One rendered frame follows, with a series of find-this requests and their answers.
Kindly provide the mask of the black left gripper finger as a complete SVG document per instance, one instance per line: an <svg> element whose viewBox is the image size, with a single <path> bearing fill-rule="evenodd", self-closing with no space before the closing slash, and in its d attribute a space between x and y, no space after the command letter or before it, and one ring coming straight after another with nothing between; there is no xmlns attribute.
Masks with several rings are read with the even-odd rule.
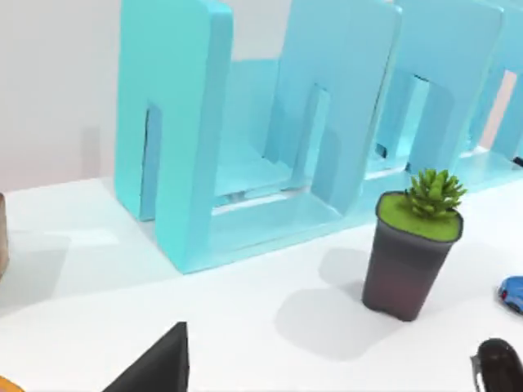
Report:
<svg viewBox="0 0 523 392"><path fill-rule="evenodd" d="M188 392L187 322L176 323L101 392Z"/></svg>

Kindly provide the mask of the brown bread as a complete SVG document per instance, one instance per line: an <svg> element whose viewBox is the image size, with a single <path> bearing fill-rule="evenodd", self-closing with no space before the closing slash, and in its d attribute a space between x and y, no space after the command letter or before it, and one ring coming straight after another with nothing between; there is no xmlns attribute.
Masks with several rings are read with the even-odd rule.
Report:
<svg viewBox="0 0 523 392"><path fill-rule="evenodd" d="M6 200L0 192L0 280L7 270L9 263L9 247L7 232Z"/></svg>

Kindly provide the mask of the grey plant pot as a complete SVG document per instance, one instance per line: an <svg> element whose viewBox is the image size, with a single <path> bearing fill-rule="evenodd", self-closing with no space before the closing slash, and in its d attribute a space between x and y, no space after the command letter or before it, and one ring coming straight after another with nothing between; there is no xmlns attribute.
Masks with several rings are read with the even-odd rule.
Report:
<svg viewBox="0 0 523 392"><path fill-rule="evenodd" d="M383 193L362 291L370 310L414 321L452 246L462 237L458 212L467 192L447 170L425 169L403 191Z"/></svg>

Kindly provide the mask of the light blue rack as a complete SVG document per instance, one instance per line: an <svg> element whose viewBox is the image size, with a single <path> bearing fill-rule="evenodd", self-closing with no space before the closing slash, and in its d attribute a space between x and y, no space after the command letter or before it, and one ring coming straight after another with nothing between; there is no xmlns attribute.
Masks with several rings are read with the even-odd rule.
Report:
<svg viewBox="0 0 523 392"><path fill-rule="evenodd" d="M424 168L469 189L480 99L516 8L292 0L277 58L234 60L220 0L122 0L114 189L183 274L363 224Z"/></svg>

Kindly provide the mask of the black stapler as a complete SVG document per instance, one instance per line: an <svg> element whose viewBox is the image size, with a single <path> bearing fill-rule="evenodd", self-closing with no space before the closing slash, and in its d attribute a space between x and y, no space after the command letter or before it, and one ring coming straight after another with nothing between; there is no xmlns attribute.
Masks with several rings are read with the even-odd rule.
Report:
<svg viewBox="0 0 523 392"><path fill-rule="evenodd" d="M523 392L523 362L501 338L490 338L470 357L475 392Z"/></svg>

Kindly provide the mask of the blue toy car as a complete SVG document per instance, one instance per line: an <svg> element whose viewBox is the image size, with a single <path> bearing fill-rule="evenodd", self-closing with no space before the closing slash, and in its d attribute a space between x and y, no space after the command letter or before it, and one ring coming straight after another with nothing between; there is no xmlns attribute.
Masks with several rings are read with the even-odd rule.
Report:
<svg viewBox="0 0 523 392"><path fill-rule="evenodd" d="M497 298L518 314L523 314L523 276L505 278L499 285Z"/></svg>

